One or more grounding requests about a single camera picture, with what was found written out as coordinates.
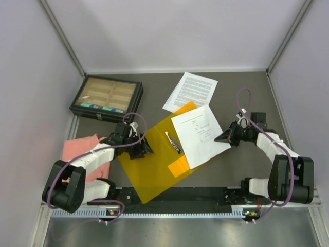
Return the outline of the yellow plastic folder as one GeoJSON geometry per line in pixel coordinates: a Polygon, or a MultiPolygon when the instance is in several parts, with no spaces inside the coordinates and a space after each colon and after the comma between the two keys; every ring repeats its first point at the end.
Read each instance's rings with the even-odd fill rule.
{"type": "Polygon", "coordinates": [[[178,142],[171,118],[196,108],[195,103],[189,102],[147,130],[145,138],[153,149],[153,154],[133,160],[126,153],[119,156],[119,161],[143,204],[199,170],[190,169],[186,156],[177,153],[165,135],[168,132],[178,142]]]}

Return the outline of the metal folder clip mechanism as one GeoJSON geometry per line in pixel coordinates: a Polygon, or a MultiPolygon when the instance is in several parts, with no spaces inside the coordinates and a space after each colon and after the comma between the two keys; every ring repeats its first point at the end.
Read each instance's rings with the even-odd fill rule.
{"type": "Polygon", "coordinates": [[[178,142],[174,139],[174,137],[169,136],[169,133],[166,131],[165,132],[166,137],[168,138],[170,144],[172,145],[172,147],[174,148],[174,150],[178,153],[178,154],[182,154],[182,148],[179,146],[178,142]]]}

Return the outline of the black compartment display box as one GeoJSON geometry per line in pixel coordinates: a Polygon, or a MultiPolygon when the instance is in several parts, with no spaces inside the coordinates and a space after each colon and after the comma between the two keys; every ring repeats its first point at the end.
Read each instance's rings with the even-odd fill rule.
{"type": "Polygon", "coordinates": [[[142,94],[142,82],[86,75],[69,108],[76,116],[118,123],[125,114],[137,112],[142,94]],[[97,104],[100,108],[81,107],[82,103],[97,104]],[[106,111],[102,107],[120,108],[124,113],[106,111]]]}

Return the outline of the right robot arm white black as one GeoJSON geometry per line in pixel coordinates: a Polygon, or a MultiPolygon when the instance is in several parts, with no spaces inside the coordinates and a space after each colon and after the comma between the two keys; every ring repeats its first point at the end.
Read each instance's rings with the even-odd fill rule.
{"type": "Polygon", "coordinates": [[[241,181],[240,198],[253,203],[259,196],[272,201],[310,204],[314,197],[314,162],[302,157],[280,139],[276,131],[269,129],[266,114],[245,110],[237,113],[237,121],[215,138],[215,142],[237,147],[240,142],[254,143],[272,163],[269,178],[245,178],[241,181]]]}

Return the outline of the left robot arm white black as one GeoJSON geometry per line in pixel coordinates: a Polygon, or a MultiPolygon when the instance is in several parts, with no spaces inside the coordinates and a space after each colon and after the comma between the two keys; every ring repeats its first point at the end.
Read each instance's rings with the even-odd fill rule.
{"type": "Polygon", "coordinates": [[[84,154],[70,161],[58,160],[53,164],[46,182],[42,200],[52,209],[74,213],[81,204],[103,201],[111,204],[116,200],[115,183],[105,178],[88,182],[87,176],[106,162],[123,153],[134,160],[154,154],[145,137],[137,132],[137,124],[118,123],[110,136],[84,154]]]}

